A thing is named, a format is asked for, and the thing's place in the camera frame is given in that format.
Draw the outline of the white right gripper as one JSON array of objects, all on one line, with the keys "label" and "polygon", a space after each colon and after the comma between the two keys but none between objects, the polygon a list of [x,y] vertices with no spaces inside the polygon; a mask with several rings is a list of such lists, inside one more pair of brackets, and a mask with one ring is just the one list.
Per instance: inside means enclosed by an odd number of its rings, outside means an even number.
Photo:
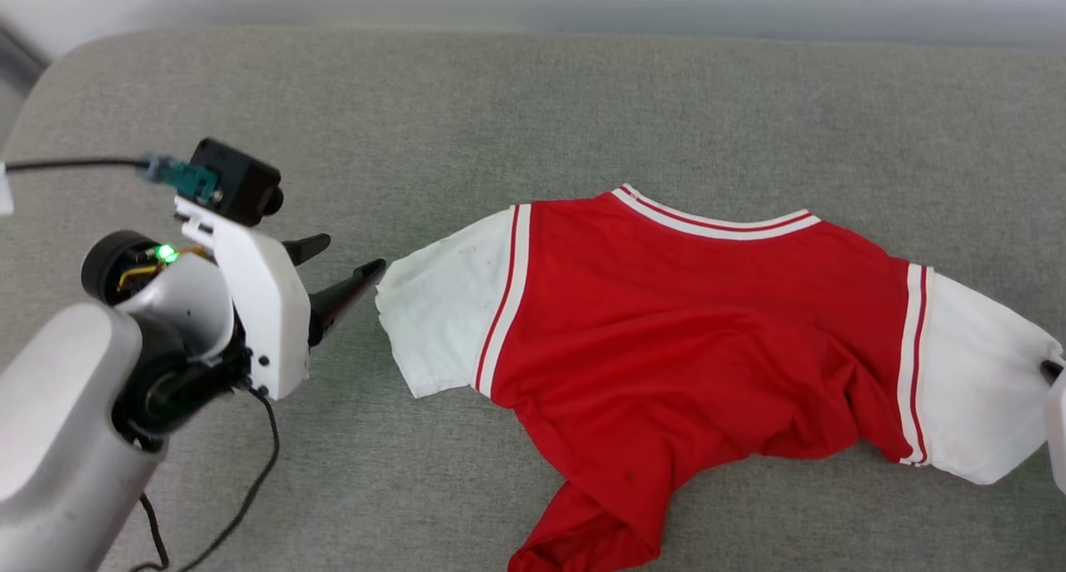
[{"label": "white right gripper", "polygon": [[1041,376],[1052,385],[1044,398],[1044,431],[1049,448],[1052,476],[1059,491],[1066,494],[1066,380],[1057,380],[1066,371],[1061,359],[1046,359],[1040,363]]}]

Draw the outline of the grey fabric sofa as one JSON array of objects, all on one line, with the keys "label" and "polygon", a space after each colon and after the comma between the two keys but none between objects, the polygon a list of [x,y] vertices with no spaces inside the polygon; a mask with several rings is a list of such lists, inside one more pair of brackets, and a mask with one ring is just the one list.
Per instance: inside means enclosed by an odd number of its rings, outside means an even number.
[{"label": "grey fabric sofa", "polygon": [[[300,28],[152,31],[42,75],[0,159],[191,154],[278,167],[279,239],[332,234],[312,290],[515,201],[631,184],[720,220],[809,209],[1066,341],[1066,51]],[[120,167],[16,174],[0,219],[0,367],[83,301],[100,236],[180,241],[174,196]],[[501,572],[560,477],[475,391],[411,399],[373,292],[274,405],[281,453],[195,572]],[[172,439],[146,490],[172,570],[239,511],[271,455],[240,394]],[[1066,572],[1044,451],[975,487],[830,460],[708,470],[671,505],[663,572]]]}]

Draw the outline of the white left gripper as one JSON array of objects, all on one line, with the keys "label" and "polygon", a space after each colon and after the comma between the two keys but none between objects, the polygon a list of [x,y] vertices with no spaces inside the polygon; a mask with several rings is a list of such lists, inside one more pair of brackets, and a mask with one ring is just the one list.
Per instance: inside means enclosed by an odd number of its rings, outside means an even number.
[{"label": "white left gripper", "polygon": [[274,401],[309,377],[310,348],[375,285],[387,261],[366,262],[343,281],[308,295],[296,267],[330,248],[332,235],[277,241],[177,196],[182,234],[212,254],[251,348],[252,385]]}]

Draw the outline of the red and white shirt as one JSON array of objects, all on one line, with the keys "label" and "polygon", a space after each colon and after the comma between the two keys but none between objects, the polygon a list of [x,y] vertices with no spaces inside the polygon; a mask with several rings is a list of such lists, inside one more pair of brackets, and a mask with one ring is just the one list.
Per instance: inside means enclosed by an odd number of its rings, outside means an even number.
[{"label": "red and white shirt", "polygon": [[507,572],[656,560],[671,496],[865,440],[990,485],[1046,443],[1066,347],[809,211],[715,220],[624,185],[513,205],[405,256],[378,320],[416,398],[471,387],[563,477]]}]

